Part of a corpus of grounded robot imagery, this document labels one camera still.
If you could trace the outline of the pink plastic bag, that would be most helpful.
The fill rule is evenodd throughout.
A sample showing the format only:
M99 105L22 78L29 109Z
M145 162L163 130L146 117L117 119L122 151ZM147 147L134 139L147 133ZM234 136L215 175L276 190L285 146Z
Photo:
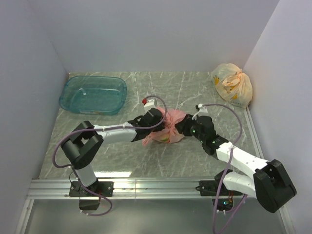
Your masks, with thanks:
M160 143L177 143L184 138L175 127L186 116L186 113L177 109L167 109L167 114L164 120L164 129L159 132L151 132L142 141L142 145L148 145L150 142L158 141Z

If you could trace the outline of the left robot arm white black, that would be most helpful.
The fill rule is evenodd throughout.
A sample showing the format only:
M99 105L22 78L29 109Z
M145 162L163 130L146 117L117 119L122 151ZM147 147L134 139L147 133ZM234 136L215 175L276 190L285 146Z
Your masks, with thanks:
M146 114L120 125L97 127L89 121L80 124L60 147L81 182L82 192L87 196L102 193L91 166L102 144L143 140L150 133L164 129L164 116L160 110L152 108Z

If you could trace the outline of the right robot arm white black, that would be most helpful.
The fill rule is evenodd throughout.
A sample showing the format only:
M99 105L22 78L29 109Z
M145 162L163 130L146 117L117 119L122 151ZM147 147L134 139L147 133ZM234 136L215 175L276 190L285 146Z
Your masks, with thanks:
M255 197L270 213L276 212L296 196L297 190L280 161L267 161L234 147L216 133L209 116L193 118L192 115L186 115L175 127L180 134L198 139L208 155L230 162L242 172L229 171L224 178L217 180L214 183L217 193L225 195L229 191L236 191Z

